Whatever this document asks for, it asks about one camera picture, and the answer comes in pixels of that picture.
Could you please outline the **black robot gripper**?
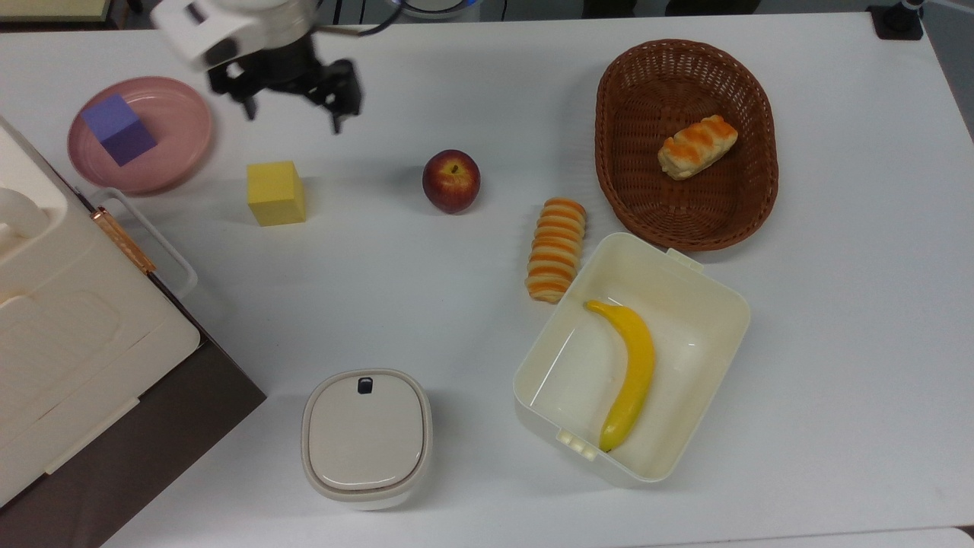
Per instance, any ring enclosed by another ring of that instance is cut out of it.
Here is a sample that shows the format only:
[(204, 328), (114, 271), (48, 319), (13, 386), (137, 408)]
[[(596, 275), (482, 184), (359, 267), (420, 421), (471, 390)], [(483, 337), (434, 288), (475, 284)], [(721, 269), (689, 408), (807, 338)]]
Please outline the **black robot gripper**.
[(263, 90), (306, 97), (326, 108), (333, 135), (341, 135), (345, 116), (361, 114), (363, 93), (354, 62), (338, 59), (324, 65), (314, 52), (311, 35), (210, 67), (206, 76), (210, 90), (219, 96), (228, 94), (240, 104), (247, 121), (256, 119), (255, 97)]

